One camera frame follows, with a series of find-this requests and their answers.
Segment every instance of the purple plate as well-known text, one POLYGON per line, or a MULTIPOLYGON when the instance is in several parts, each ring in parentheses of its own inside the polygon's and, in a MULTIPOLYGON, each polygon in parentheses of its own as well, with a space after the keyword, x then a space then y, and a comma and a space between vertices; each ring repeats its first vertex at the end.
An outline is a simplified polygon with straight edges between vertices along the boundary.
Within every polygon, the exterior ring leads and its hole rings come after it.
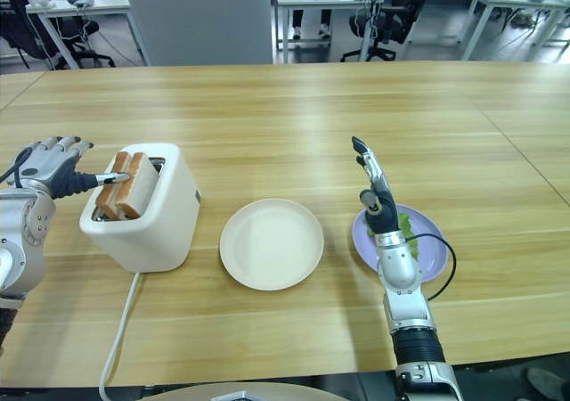
MULTIPOLYGON (((410 216, 411 232, 413 234, 432 233, 444 238, 436 224, 421 212, 405 205, 396 204, 398 213, 406 213, 410 216)), ((356 250, 364 262, 376 272, 378 269, 378 254, 374 238, 367 233, 365 209, 356 216, 353 222, 353 242, 356 250)), ((435 279, 445 269, 447 264, 447 247, 435 238, 418 238, 419 265, 423 271, 423 282, 435 279)))

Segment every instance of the white plate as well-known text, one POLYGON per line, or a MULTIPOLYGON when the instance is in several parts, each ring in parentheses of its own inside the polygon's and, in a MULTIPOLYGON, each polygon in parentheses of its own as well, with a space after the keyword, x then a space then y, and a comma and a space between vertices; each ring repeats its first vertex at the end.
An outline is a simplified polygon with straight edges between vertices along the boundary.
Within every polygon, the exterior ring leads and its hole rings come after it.
POLYGON ((285 199, 251 202, 226 223, 220 238, 225 269, 256 290, 283 290, 319 264, 324 237, 307 208, 285 199))

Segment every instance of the office chair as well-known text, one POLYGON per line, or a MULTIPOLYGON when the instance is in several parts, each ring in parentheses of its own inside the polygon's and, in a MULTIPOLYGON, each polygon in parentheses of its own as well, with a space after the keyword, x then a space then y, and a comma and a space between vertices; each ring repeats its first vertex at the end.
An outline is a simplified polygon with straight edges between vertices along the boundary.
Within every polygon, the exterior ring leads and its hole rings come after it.
POLYGON ((0 36, 16 49, 29 69, 22 51, 32 58, 49 60, 58 50, 36 15, 26 14, 28 0, 0 0, 0 36))
MULTIPOLYGON (((390 40, 403 43, 410 34, 411 27, 418 19, 425 2, 426 0, 392 0, 390 5, 381 5, 376 20, 377 35, 374 37, 374 44, 368 50, 366 61, 370 61, 375 56, 384 61, 395 60, 395 52, 380 48, 379 44, 386 45, 390 40)), ((351 16, 350 29, 356 36, 362 37, 367 21, 368 15, 351 16)), ((340 61, 344 62, 347 57, 359 53, 360 51, 345 53, 340 61)))
MULTIPOLYGON (((26 52, 32 58, 50 61, 54 70, 65 68, 67 63, 63 58, 59 58, 53 63, 51 58, 57 54, 58 49, 49 37, 44 26, 36 15, 26 14, 26 4, 28 0, 3 0, 1 9, 2 23, 0 33, 11 48, 18 50, 20 57, 26 67, 29 65, 24 59, 21 51, 26 52)), ((81 60, 89 58, 94 60, 95 66, 100 66, 99 60, 109 62, 111 67, 115 67, 115 62, 107 55, 101 55, 88 47, 87 36, 99 30, 99 25, 93 20, 83 20, 77 16, 63 19, 51 20, 53 25, 62 35, 62 41, 69 49, 73 59, 79 67, 82 67, 81 60)))
POLYGON ((51 19, 52 24, 61 35, 61 41, 68 48, 71 57, 80 68, 83 68, 81 60, 94 61, 95 67, 101 67, 99 60, 107 61, 110 67, 115 67, 115 62, 108 55, 102 55, 91 49, 88 37, 99 31, 99 24, 94 20, 85 20, 80 16, 73 18, 51 19))

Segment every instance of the plate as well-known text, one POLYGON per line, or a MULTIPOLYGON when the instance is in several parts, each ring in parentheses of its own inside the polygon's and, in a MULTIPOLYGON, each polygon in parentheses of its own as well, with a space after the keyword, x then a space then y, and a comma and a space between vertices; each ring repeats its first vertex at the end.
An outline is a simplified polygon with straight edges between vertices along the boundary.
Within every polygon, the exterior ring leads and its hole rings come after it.
MULTIPOLYGON (((413 234, 432 233, 444 238, 436 224, 421 212, 400 204, 396 204, 395 207, 398 213, 406 213, 410 216, 411 232, 413 234)), ((360 257, 376 272, 379 259, 374 237, 369 236, 367 233, 368 227, 364 218, 365 212, 366 210, 363 209, 354 219, 353 242, 360 257)), ((448 254, 444 243, 428 236, 418 238, 418 252, 419 266, 423 271, 423 282, 431 281, 443 272, 445 265, 447 265, 448 254)))
POLYGON ((303 281, 319 264, 324 237, 319 220, 302 205, 264 199, 239 209, 220 238, 225 269, 255 290, 283 290, 303 281))

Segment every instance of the bread slice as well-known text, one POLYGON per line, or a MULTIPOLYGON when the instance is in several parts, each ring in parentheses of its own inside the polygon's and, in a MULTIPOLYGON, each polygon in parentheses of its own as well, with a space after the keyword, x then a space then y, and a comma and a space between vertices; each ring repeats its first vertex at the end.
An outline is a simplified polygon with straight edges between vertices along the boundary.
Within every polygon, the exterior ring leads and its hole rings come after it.
POLYGON ((144 214, 149 204, 159 180, 159 173, 143 152, 133 155, 127 172, 131 178, 120 186, 115 204, 127 217, 138 218, 144 214))
MULTIPOLYGON (((130 163, 131 155, 127 151, 120 151, 115 156, 111 172, 127 172, 130 163)), ((105 213, 109 220, 125 219, 123 211, 115 205, 115 198, 120 187, 120 184, 106 184, 95 201, 95 205, 105 213)))

